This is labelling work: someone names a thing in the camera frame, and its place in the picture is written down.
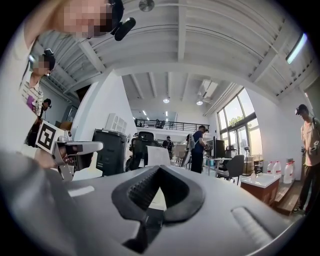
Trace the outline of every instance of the black railing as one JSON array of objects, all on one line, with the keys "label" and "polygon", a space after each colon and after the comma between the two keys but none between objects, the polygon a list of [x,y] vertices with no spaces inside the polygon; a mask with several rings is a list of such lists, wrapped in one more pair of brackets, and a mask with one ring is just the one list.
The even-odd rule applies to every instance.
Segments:
[{"label": "black railing", "polygon": [[195,132],[199,129],[200,126],[205,126],[207,132],[209,132],[208,124],[198,124],[198,123],[188,123],[188,122],[166,122],[166,121],[159,121],[159,120],[141,120],[136,119],[135,125],[137,127],[143,128],[156,128],[156,129],[165,129],[165,130],[178,130],[178,131],[186,131],[186,132]]}]

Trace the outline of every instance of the striped shirt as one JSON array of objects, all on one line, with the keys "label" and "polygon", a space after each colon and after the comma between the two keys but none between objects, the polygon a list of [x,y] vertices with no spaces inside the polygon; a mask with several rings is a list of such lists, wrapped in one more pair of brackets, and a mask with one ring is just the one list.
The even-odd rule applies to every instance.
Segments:
[{"label": "striped shirt", "polygon": [[30,78],[32,72],[29,71],[29,67],[23,76],[19,94],[22,95],[23,102],[37,115],[39,116],[42,109],[42,103],[44,101],[44,93],[40,88],[39,82],[32,88],[30,88]]}]

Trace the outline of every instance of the jeans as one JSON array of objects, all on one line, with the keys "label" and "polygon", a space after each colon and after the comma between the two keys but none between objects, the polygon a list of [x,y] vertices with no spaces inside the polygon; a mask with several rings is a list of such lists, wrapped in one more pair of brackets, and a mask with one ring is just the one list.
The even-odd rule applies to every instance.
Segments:
[{"label": "jeans", "polygon": [[304,208],[308,198],[309,188],[311,186],[309,203],[305,208],[305,213],[307,214],[314,205],[320,191],[320,163],[314,166],[305,166],[304,171],[305,180],[300,193],[299,206],[301,209]]},{"label": "jeans", "polygon": [[203,153],[194,153],[191,152],[191,171],[201,174],[202,173],[202,164],[204,161]]}]

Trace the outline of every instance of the desk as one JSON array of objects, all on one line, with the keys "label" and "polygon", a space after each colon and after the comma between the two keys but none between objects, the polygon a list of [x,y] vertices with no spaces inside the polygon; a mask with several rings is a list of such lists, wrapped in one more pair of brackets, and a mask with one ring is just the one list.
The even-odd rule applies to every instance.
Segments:
[{"label": "desk", "polygon": [[[206,160],[213,160],[213,170],[215,171],[215,177],[218,176],[218,170],[219,170],[219,165],[221,163],[221,161],[224,161],[224,160],[231,160],[232,158],[211,158],[211,157],[204,157],[203,159],[206,159]],[[211,169],[211,166],[209,164],[208,165],[203,165],[205,167],[208,167],[209,168],[209,171],[208,171],[208,175],[210,176],[210,169]]]}]

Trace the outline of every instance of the window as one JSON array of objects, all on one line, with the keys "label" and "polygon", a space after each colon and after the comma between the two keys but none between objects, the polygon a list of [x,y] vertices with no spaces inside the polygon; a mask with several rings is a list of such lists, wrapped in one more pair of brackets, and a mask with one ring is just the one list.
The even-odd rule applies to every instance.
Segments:
[{"label": "window", "polygon": [[248,122],[250,137],[250,153],[252,156],[262,155],[262,142],[258,120]]},{"label": "window", "polygon": [[245,147],[249,147],[251,156],[262,155],[258,119],[246,89],[242,89],[217,115],[225,147],[233,146],[237,154],[245,156]]},{"label": "window", "polygon": [[245,117],[255,112],[254,106],[252,105],[250,97],[245,89],[243,89],[238,96],[239,96],[239,100],[241,102]]},{"label": "window", "polygon": [[232,126],[244,118],[238,97],[235,97],[224,109],[228,126]]},{"label": "window", "polygon": [[218,115],[219,115],[219,120],[220,120],[220,129],[223,130],[223,129],[227,128],[224,110],[221,110]]},{"label": "window", "polygon": [[224,141],[224,148],[226,149],[227,146],[229,146],[229,138],[227,132],[221,134],[221,140]]}]

